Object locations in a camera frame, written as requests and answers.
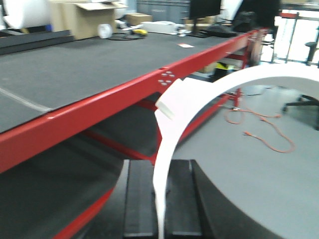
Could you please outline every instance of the black cable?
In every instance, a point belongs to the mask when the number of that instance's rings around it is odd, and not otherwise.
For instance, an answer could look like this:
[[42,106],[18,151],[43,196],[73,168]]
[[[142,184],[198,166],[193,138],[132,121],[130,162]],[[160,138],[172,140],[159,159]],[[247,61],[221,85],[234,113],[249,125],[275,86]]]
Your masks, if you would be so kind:
[[270,90],[273,89],[274,87],[265,87],[260,93],[257,94],[246,94],[246,96],[261,96],[262,94],[264,94],[266,92],[266,90]]
[[145,37],[140,35],[130,35],[129,33],[124,32],[116,32],[113,33],[112,36],[109,38],[109,40],[112,41],[130,41],[130,40],[138,40],[143,39]]

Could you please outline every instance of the white roll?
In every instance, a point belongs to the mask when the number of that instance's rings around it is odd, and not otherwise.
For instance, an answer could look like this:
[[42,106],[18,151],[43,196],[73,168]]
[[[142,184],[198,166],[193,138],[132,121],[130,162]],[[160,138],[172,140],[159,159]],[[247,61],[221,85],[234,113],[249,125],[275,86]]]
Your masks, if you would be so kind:
[[[128,1],[127,0],[120,0],[120,3],[123,3],[124,5],[128,5]],[[118,8],[114,10],[115,13],[115,19],[120,19],[122,18],[125,13],[126,13],[127,9],[126,8]]]
[[48,0],[3,0],[4,20],[14,29],[50,24]]
[[100,24],[98,26],[98,33],[100,38],[106,39],[112,36],[113,30],[109,24]]

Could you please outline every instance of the black mat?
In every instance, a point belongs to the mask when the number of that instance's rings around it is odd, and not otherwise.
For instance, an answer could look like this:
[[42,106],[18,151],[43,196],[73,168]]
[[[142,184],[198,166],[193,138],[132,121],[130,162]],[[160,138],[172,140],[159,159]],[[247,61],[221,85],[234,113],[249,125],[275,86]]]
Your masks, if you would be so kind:
[[[57,109],[226,40],[153,33],[141,40],[91,38],[5,55],[0,57],[0,88]],[[182,48],[178,43],[195,47]],[[27,120],[20,117],[17,121]]]
[[0,133],[42,114],[0,93]]
[[0,238],[52,238],[116,183],[123,160],[75,136],[0,175]]

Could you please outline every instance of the cardboard box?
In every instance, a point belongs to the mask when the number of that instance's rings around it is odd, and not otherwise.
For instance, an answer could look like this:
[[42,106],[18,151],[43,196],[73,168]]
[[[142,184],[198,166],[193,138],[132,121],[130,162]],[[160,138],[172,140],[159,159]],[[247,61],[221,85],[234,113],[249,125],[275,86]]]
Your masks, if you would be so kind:
[[[193,24],[193,23],[194,23],[194,20],[189,20],[188,18],[184,19],[184,24]],[[207,17],[198,18],[197,23],[214,24],[215,16],[207,16]]]
[[147,15],[144,13],[138,13],[138,12],[126,14],[125,18],[126,18],[126,21],[133,26],[139,25],[143,21],[152,21],[153,20],[153,17],[151,15]]
[[86,0],[50,0],[53,31],[71,30],[75,39],[98,36],[98,25],[107,23],[116,30],[114,9],[118,3],[87,3]]
[[199,69],[198,72],[210,73],[216,68],[216,66],[217,66],[217,62],[213,62],[213,63],[205,66],[204,68]]
[[[192,31],[193,25],[194,25],[194,24],[185,24],[185,28],[186,28],[188,31]],[[198,24],[196,24],[196,28],[197,28],[197,30],[205,30],[205,29],[208,28],[210,25],[211,25],[211,24],[208,24],[208,23],[198,23]]]

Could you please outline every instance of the black base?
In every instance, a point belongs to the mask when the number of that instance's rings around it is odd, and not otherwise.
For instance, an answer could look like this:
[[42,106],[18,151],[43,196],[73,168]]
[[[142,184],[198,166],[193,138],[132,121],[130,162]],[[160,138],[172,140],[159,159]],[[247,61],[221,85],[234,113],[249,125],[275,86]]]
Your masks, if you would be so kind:
[[208,37],[208,35],[200,33],[200,32],[198,32],[198,33],[191,32],[191,33],[189,33],[187,35],[188,36],[193,36],[193,37],[199,37],[199,38],[207,38]]
[[[148,161],[127,160],[114,193],[81,238],[157,239],[152,174]],[[282,239],[233,205],[195,160],[171,162],[165,238]]]

